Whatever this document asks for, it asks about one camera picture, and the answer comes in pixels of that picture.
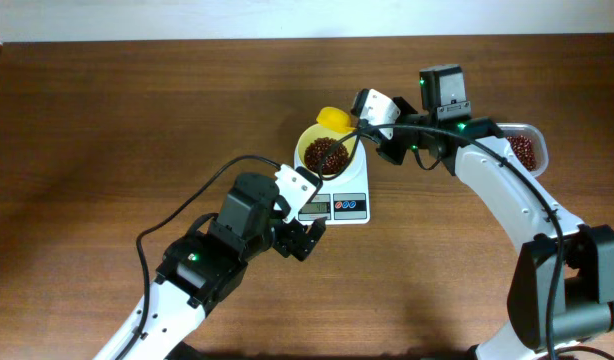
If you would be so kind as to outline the yellow measuring scoop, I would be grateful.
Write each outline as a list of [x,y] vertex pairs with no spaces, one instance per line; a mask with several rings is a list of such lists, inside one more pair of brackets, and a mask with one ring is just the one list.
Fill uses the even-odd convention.
[[316,117],[321,126],[336,133],[347,134],[354,131],[351,116],[335,107],[323,107]]

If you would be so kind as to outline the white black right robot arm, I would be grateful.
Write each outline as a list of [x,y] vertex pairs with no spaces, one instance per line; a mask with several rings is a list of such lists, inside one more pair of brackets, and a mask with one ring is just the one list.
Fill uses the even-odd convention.
[[375,90],[359,98],[378,153],[399,165],[426,150],[484,202],[517,253],[507,323],[471,348],[474,359],[555,359],[614,331],[614,230],[563,208],[493,120],[474,118],[462,69],[421,70],[423,110]]

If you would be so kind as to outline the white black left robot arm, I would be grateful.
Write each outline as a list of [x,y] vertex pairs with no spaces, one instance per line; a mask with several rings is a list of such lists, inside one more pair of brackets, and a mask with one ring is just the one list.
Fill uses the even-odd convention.
[[165,251],[148,292],[100,359],[165,359],[242,282],[249,261],[276,250],[305,260],[326,230],[298,213],[320,186],[309,170],[282,166],[274,177],[240,174],[217,213],[195,220]]

